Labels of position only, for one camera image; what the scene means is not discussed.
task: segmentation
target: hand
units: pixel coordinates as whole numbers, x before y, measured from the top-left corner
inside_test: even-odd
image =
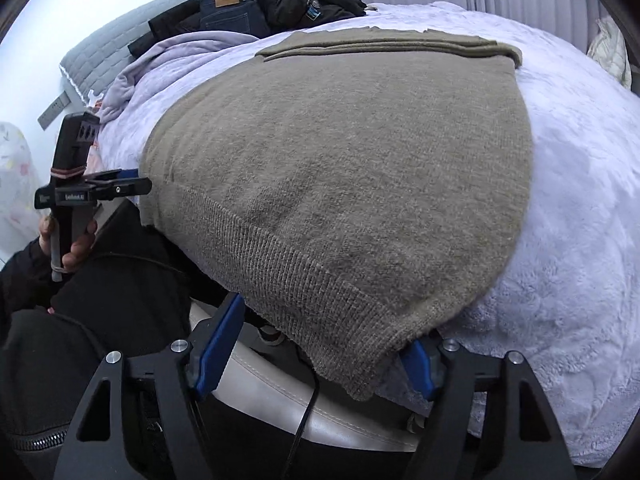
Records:
[[[51,216],[46,216],[40,220],[40,248],[47,256],[51,256],[51,232],[53,231],[54,220]],[[62,256],[62,266],[67,272],[75,272],[79,265],[91,252],[91,247],[95,242],[95,232],[98,230],[98,224],[95,220],[91,220],[86,227],[86,232],[71,244],[71,251]]]

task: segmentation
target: black pants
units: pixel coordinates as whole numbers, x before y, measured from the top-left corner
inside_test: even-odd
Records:
[[[210,303],[225,293],[162,235],[143,228],[126,202],[90,259],[52,298],[55,314],[13,314],[0,351],[0,430],[38,480],[52,478],[60,450],[52,436],[68,426],[104,355],[148,354],[185,338],[197,289]]]

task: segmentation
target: person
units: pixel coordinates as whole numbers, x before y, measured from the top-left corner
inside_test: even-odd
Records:
[[[51,279],[52,221],[0,270],[0,437],[36,480],[53,477],[60,444],[95,369],[111,350],[158,352],[190,332],[191,298],[226,291],[125,200],[96,237],[95,221]]]

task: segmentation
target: fluffy bedspread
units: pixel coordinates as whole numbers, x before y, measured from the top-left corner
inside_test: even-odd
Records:
[[[378,9],[318,30],[434,28],[523,52],[516,80],[534,143],[524,228],[494,287],[442,332],[473,351],[522,351],[574,462],[601,465],[640,406],[640,99],[570,44],[521,23],[446,3]],[[99,137],[104,166],[137,167],[149,133],[180,97],[286,35],[222,53],[216,46],[191,56],[186,48],[170,61],[171,70],[157,63],[150,70],[151,59],[140,62],[138,76],[129,74],[129,93],[114,86],[105,98]],[[179,41],[206,39],[187,36]],[[379,392],[427,409],[398,368]],[[474,413],[470,428],[479,433],[480,397]]]

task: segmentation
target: bed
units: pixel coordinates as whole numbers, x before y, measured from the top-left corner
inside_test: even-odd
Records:
[[[518,13],[513,0],[425,0],[421,5],[386,1],[395,5],[378,3],[364,18],[319,28],[436,29],[502,41],[522,51],[516,81],[535,146],[526,221],[495,285],[440,329],[473,351],[501,356],[521,349],[556,411],[572,459],[599,466],[615,450],[640,405],[635,359],[640,344],[640,256],[634,249],[640,242],[634,221],[640,99],[584,55],[602,10],[597,0],[584,0],[582,7],[570,0],[574,12],[582,10],[583,19],[550,24],[545,23],[547,12]],[[565,16],[562,1],[553,1]],[[130,60],[123,58],[100,82],[94,77],[107,72],[103,63],[111,56],[103,56],[100,63],[100,56],[87,56],[102,68],[86,65],[88,73],[81,76],[68,65],[69,59],[78,58],[78,50],[72,51],[63,60],[63,73],[80,100],[86,103],[89,89],[100,93],[111,88],[100,112],[104,126],[92,170],[137,168],[154,126],[177,100],[288,35],[254,41],[242,35],[194,33],[156,46],[126,69]],[[78,49],[86,51],[91,42],[95,38]],[[182,54],[172,56],[178,45]],[[398,362],[378,393],[428,413]],[[476,399],[475,413],[470,430],[478,433],[481,398]]]

